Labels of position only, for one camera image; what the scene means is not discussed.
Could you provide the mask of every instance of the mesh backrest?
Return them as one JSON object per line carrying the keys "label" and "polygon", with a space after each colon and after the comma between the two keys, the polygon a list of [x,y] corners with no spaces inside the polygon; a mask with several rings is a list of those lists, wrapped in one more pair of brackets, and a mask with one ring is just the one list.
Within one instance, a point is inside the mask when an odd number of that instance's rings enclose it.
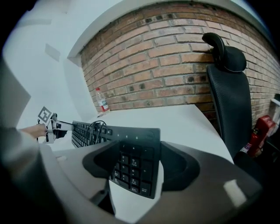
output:
{"label": "mesh backrest", "polygon": [[250,140],[252,110],[249,83],[243,72],[207,67],[221,138],[233,158]]}

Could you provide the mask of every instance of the chair seat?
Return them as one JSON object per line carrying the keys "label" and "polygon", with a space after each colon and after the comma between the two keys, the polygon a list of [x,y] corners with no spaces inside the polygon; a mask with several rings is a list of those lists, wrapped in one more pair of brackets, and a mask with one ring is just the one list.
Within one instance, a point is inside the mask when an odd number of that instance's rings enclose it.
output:
{"label": "chair seat", "polygon": [[233,162],[240,169],[244,170],[262,186],[266,184],[267,175],[264,170],[244,152],[238,152],[233,159]]}

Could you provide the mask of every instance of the chair headrest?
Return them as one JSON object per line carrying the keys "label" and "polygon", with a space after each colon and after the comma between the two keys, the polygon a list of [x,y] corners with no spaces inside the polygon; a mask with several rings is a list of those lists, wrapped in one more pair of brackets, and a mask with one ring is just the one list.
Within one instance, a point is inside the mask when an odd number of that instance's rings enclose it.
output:
{"label": "chair headrest", "polygon": [[213,58],[217,67],[233,73],[244,71],[247,62],[241,50],[225,46],[223,39],[215,33],[205,33],[202,40],[214,47]]}

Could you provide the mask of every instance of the bottle label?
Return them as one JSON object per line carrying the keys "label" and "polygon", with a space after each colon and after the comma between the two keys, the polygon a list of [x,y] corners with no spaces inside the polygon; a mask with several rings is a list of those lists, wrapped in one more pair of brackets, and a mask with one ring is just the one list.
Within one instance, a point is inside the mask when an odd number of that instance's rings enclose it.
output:
{"label": "bottle label", "polygon": [[102,112],[109,110],[108,104],[105,99],[99,100],[98,105],[101,107]]}
{"label": "bottle label", "polygon": [[251,148],[251,146],[252,145],[250,143],[247,143],[240,151],[247,153],[249,151],[249,149]]}

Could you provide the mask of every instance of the red box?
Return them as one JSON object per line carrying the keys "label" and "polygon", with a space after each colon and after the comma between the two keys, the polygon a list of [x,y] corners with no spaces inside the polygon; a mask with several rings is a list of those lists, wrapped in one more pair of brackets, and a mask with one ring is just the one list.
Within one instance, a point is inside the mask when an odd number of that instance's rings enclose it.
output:
{"label": "red box", "polygon": [[247,152],[250,157],[255,157],[259,150],[262,149],[264,141],[268,136],[271,135],[275,128],[275,125],[276,123],[268,115],[265,115],[258,119],[254,129],[259,129],[259,137],[256,143],[252,145]]}

